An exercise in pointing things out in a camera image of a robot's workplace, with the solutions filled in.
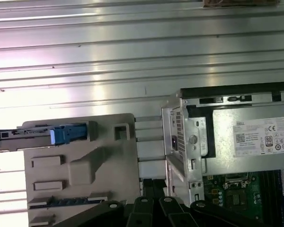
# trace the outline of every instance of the green circuit board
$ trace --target green circuit board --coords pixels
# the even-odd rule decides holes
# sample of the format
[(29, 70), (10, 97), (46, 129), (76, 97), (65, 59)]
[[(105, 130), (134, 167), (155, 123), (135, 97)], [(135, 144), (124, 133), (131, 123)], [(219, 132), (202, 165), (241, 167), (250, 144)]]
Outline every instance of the green circuit board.
[(263, 221), (257, 173), (206, 176), (205, 200), (248, 218)]

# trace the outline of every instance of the white label sticker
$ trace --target white label sticker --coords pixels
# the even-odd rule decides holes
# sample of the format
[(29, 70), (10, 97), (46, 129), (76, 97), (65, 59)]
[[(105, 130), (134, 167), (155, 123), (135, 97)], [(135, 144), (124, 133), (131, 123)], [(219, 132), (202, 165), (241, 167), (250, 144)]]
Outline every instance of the white label sticker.
[(284, 153), (284, 117), (240, 121), (233, 134), (237, 157)]

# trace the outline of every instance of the corrugated metal panel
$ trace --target corrugated metal panel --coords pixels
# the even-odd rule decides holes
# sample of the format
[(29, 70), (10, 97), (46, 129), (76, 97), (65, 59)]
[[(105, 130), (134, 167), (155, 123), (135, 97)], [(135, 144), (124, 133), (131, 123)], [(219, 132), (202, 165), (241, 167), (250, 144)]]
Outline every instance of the corrugated metal panel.
[[(201, 6), (0, 1), (0, 128), (133, 113), (140, 172), (163, 177), (160, 106), (166, 96), (181, 87), (284, 81), (284, 0), (278, 7)], [(23, 154), (0, 154), (0, 160), (0, 192), (16, 193), (6, 201), (20, 193), (14, 200), (21, 211)], [(2, 199), (0, 207), (5, 210)], [(27, 225), (26, 213), (18, 215)]]

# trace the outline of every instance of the blue plastic tab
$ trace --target blue plastic tab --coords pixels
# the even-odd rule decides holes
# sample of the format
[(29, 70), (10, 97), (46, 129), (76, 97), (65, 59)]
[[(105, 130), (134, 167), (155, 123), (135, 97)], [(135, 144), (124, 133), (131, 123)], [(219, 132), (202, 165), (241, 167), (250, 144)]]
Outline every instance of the blue plastic tab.
[(71, 141), (87, 138), (86, 124), (61, 125), (50, 129), (51, 144), (69, 144)]

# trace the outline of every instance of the barcode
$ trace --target barcode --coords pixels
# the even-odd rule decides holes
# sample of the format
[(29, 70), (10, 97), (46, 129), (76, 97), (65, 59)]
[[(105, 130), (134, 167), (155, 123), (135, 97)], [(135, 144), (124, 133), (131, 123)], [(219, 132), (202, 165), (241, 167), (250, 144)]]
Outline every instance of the barcode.
[(245, 142), (245, 134), (236, 134), (237, 143), (244, 143)]

